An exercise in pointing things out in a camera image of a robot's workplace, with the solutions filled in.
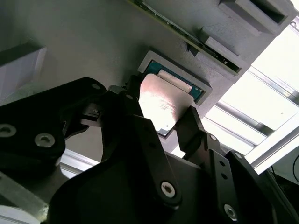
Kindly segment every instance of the gray surface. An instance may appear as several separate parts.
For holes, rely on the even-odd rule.
[[[45,52],[43,48],[0,66],[0,101],[36,78]]]
[[[203,26],[252,63],[274,38],[254,36],[219,8],[219,0],[148,0],[157,11],[188,32]],[[200,56],[187,52],[186,44],[162,25],[123,0],[2,0],[0,47],[33,39],[48,48],[40,84],[51,88],[80,77],[110,85],[123,85],[145,57],[148,47],[159,50],[213,88],[200,108],[203,117],[232,82],[211,70]],[[100,130],[67,141],[70,150],[95,160],[101,158]]]

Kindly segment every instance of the silver screw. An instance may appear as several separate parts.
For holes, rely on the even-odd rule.
[[[161,184],[161,190],[165,194],[166,197],[172,198],[175,196],[176,191],[171,183],[169,182],[163,182]]]
[[[213,136],[212,134],[210,135],[210,138],[213,139],[214,141],[217,141],[216,137]]]
[[[0,138],[9,138],[15,135],[17,129],[9,124],[0,124]]]
[[[101,87],[99,87],[97,84],[93,84],[93,88],[95,88],[96,90],[99,90]]]
[[[39,147],[50,148],[55,144],[55,138],[51,134],[42,133],[36,136],[35,143]]]
[[[239,159],[242,159],[242,156],[238,153],[235,153],[235,155],[239,158]]]
[[[230,217],[231,220],[233,220],[234,222],[238,221],[237,214],[235,213],[235,210],[232,208],[232,206],[225,204],[224,210],[227,216]]]
[[[129,99],[133,99],[133,97],[131,95],[126,95],[126,97],[128,97]]]

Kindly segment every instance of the black cable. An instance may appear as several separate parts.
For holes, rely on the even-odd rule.
[[[295,164],[296,164],[298,158],[299,158],[299,155],[297,155],[297,157],[295,158],[294,163],[293,163],[293,175],[294,175],[294,178],[296,179],[296,181],[299,183],[299,180],[295,175]]]

